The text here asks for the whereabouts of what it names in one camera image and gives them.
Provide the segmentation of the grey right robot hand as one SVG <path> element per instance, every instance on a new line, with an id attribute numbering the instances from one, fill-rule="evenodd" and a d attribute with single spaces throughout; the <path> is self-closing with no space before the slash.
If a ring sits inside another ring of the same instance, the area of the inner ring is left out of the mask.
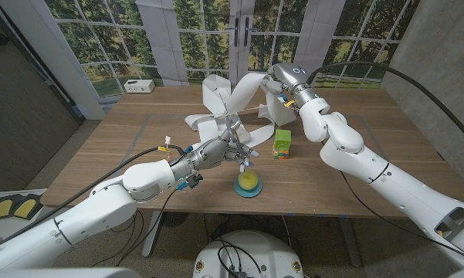
<path id="1" fill-rule="evenodd" d="M 309 85 L 309 76 L 300 67 L 292 63 L 277 63 L 272 65 L 262 80 L 262 85 L 275 95 L 290 93 L 298 108 L 310 100 L 316 98 L 312 87 Z"/>

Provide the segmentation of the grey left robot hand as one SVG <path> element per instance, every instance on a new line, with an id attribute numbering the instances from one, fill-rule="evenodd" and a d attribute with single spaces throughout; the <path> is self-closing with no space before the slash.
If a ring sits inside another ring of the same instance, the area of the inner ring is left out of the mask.
<path id="1" fill-rule="evenodd" d="M 210 139 L 189 153 L 170 162 L 176 180 L 187 178 L 199 171 L 218 167 L 223 161 L 235 161 L 239 170 L 252 167 L 250 157 L 257 158 L 259 153 L 243 144 L 228 131 Z"/>

